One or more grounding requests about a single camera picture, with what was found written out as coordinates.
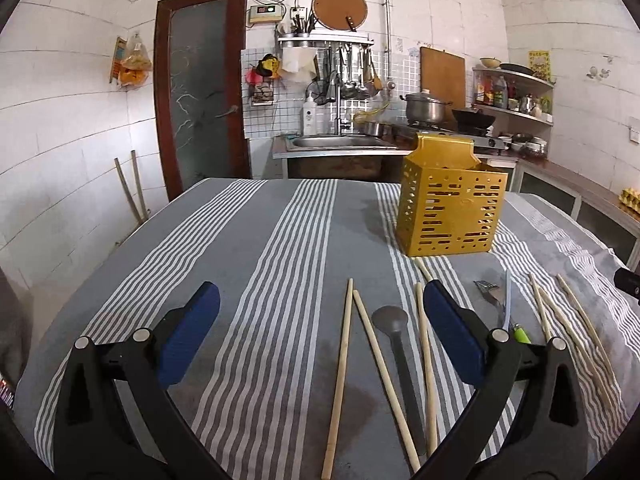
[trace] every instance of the striped tablecloth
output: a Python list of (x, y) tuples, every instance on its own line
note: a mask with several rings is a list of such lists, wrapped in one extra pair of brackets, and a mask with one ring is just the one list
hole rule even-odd
[[(18, 426), (52, 465), (54, 412), (73, 341), (123, 340), (153, 327), (209, 280), (222, 307), (181, 384), (170, 394), (193, 431), (237, 479), (319, 477), (337, 370), (344, 293), (353, 277), (369, 313), (394, 304), (410, 315), (404, 345), (418, 403), (424, 406), (415, 316), (415, 263), (398, 249), (394, 222), (399, 186), (336, 180), (205, 180), (140, 228), (75, 293), (31, 355), (18, 385)], [(577, 358), (590, 434), (590, 465), (621, 433), (640, 398), (638, 305), (612, 284), (620, 261), (564, 213), (532, 195), (507, 194), (489, 253), (424, 258), (458, 303), (489, 327), (497, 313), (474, 280), (501, 283), (511, 269), (512, 319), (535, 343), (542, 330), (528, 274), (532, 272), (574, 324), (588, 334), (555, 279), (561, 273), (587, 310), (616, 373), (588, 353), (610, 403), (599, 399), (591, 367)], [(336, 480), (408, 478), (392, 413), (357, 314), (351, 341)], [(552, 331), (563, 335), (554, 316)], [(472, 395), (437, 338), (438, 436), (443, 439)], [(389, 341), (382, 351), (399, 392)], [(514, 387), (483, 457), (499, 450), (520, 400)], [(124, 396), (125, 405), (130, 403)], [(142, 438), (149, 453), (156, 453)]]

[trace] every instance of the soap dispenser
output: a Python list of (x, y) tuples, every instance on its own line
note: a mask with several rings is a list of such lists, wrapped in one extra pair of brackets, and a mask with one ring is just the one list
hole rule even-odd
[(316, 127), (316, 102), (309, 96), (302, 105), (302, 134), (315, 135), (318, 132)]

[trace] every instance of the kitchen sink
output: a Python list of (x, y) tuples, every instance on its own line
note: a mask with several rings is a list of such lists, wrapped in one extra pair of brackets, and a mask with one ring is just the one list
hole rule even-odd
[(287, 149), (291, 150), (394, 150), (396, 147), (377, 137), (364, 135), (346, 136), (303, 136), (287, 140)]

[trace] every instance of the wooden stick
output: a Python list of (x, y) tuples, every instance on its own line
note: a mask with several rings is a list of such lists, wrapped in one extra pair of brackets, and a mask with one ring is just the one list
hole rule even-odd
[(349, 330), (351, 327), (351, 305), (353, 303), (353, 279), (347, 282), (347, 296), (344, 299), (344, 319), (342, 320), (342, 338), (340, 340), (340, 357), (338, 358), (338, 377), (335, 380), (334, 407), (331, 410), (329, 424), (329, 439), (324, 452), (322, 465), (322, 480), (329, 480), (334, 469), (335, 447), (338, 443), (338, 428), (340, 427), (340, 413), (342, 412), (342, 395), (344, 393), (344, 378), (347, 375), (347, 351), (349, 349)]
[(133, 162), (133, 177), (136, 180), (136, 189), (138, 190), (138, 198), (140, 199), (140, 207), (142, 208), (143, 221), (149, 220), (149, 213), (146, 211), (145, 195), (142, 193), (142, 184), (140, 183), (140, 171), (138, 170), (138, 158), (136, 150), (131, 150), (131, 161)]
[(357, 290), (353, 291), (353, 300), (356, 302), (358, 312), (360, 313), (360, 319), (362, 320), (362, 324), (364, 325), (364, 330), (365, 332), (367, 332), (369, 344), (371, 345), (371, 351), (373, 352), (373, 357), (376, 361), (376, 365), (378, 366), (378, 371), (380, 372), (380, 378), (382, 379), (382, 383), (385, 387), (386, 397), (389, 400), (391, 411), (394, 413), (394, 416), (396, 418), (396, 424), (398, 425), (398, 430), (400, 431), (400, 435), (402, 436), (402, 442), (404, 443), (406, 454), (409, 457), (409, 463), (411, 464), (411, 468), (415, 473), (418, 471), (418, 469), (420, 469), (420, 460), (418, 460), (418, 454), (415, 451), (414, 440), (411, 438), (411, 433), (409, 433), (409, 427), (406, 424), (404, 413), (402, 413), (402, 408), (400, 408), (398, 396), (396, 396), (394, 385), (391, 382), (391, 377), (389, 377), (389, 371), (386, 369), (385, 358), (382, 357), (382, 352), (380, 351), (380, 346), (378, 345), (376, 333), (373, 332), (373, 326), (371, 325), (371, 321), (369, 320), (369, 314), (367, 314), (367, 310), (364, 308), (362, 298), (360, 297)]
[(536, 298), (536, 305), (538, 306), (538, 315), (540, 316), (540, 323), (542, 324), (542, 332), (545, 335), (545, 343), (551, 339), (551, 327), (549, 326), (549, 320), (546, 318), (545, 305), (540, 298), (540, 288), (538, 282), (536, 282), (533, 274), (529, 273), (529, 280), (533, 288), (533, 296)]
[(556, 314), (558, 321), (562, 324), (562, 326), (564, 326), (564, 329), (568, 333), (569, 337), (573, 340), (575, 348), (582, 355), (582, 358), (584, 359), (584, 362), (587, 365), (587, 367), (590, 368), (589, 372), (591, 373), (591, 376), (593, 377), (593, 381), (595, 382), (596, 387), (598, 389), (600, 400), (602, 400), (603, 404), (607, 409), (611, 409), (611, 401), (609, 399), (609, 395), (607, 394), (608, 390), (606, 389), (605, 385), (602, 383), (602, 380), (600, 379), (600, 376), (598, 375), (595, 369), (595, 365), (593, 364), (593, 361), (591, 361), (591, 358), (587, 354), (587, 351), (585, 350), (584, 345), (582, 344), (582, 341), (580, 341), (580, 338), (578, 338), (577, 333), (575, 333), (574, 327), (571, 326), (571, 322), (569, 322), (569, 320), (564, 315), (564, 312), (562, 312), (562, 310), (558, 308), (558, 306), (554, 303), (551, 297), (546, 293), (546, 290), (544, 288), (540, 289), (540, 297), (546, 304), (548, 304), (551, 310), (554, 311), (554, 314)]
[(433, 363), (431, 362), (431, 347), (429, 344), (429, 320), (424, 313), (424, 290), (421, 283), (415, 284), (415, 304), (418, 309), (418, 326), (420, 329), (420, 345), (422, 346), (422, 359), (424, 361), (424, 385), (427, 391), (427, 457), (431, 456), (438, 447), (438, 427), (436, 423), (436, 401), (438, 391), (433, 375)]
[(415, 263), (418, 265), (418, 268), (422, 272), (422, 275), (424, 276), (424, 279), (427, 280), (427, 282), (432, 282), (433, 281), (433, 276), (427, 270), (427, 267), (424, 265), (424, 261), (422, 261), (420, 258), (414, 258), (414, 260), (415, 260)]
[(120, 167), (120, 161), (118, 158), (113, 159), (116, 163), (116, 171), (118, 171), (118, 177), (120, 178), (120, 183), (122, 184), (122, 189), (124, 189), (124, 194), (127, 197), (127, 202), (129, 202), (129, 207), (131, 208), (131, 212), (133, 216), (136, 217), (138, 221), (138, 225), (142, 225), (142, 218), (140, 217), (140, 213), (138, 212), (138, 208), (136, 207), (136, 203), (133, 202), (133, 197), (131, 196), (131, 192), (129, 191), (129, 186), (127, 186), (127, 181), (124, 178), (124, 173), (122, 173), (122, 168)]
[(586, 325), (587, 332), (589, 332), (591, 339), (593, 339), (596, 346), (600, 349), (600, 352), (602, 353), (604, 358), (604, 364), (607, 367), (607, 371), (609, 372), (609, 375), (613, 380), (615, 380), (616, 375), (615, 373), (613, 373), (613, 367), (611, 366), (611, 361), (609, 361), (609, 356), (607, 356), (607, 351), (604, 349), (604, 345), (602, 344), (602, 341), (600, 341), (600, 338), (598, 337), (598, 333), (596, 332), (595, 327), (591, 323), (591, 319), (589, 319), (589, 316), (587, 316), (587, 313), (582, 308), (580, 301), (578, 301), (578, 298), (576, 298), (574, 292), (571, 290), (571, 287), (569, 287), (568, 283), (564, 280), (564, 278), (560, 274), (558, 274), (556, 277), (558, 278), (558, 282), (560, 283), (560, 286), (564, 289), (567, 296), (569, 297), (569, 302), (573, 305), (574, 309), (578, 311), (578, 314), (580, 314), (580, 317), (582, 318), (582, 322)]

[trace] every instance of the plastic bag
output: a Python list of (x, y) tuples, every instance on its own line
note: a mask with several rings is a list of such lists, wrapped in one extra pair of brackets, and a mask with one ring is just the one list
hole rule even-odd
[(129, 70), (144, 70), (145, 72), (153, 70), (153, 64), (149, 59), (149, 54), (146, 52), (145, 44), (142, 43), (139, 32), (136, 32), (127, 41), (127, 47), (122, 58), (122, 67)]
[(120, 70), (120, 86), (140, 86), (147, 77), (149, 77), (149, 73), (144, 70), (123, 68)]

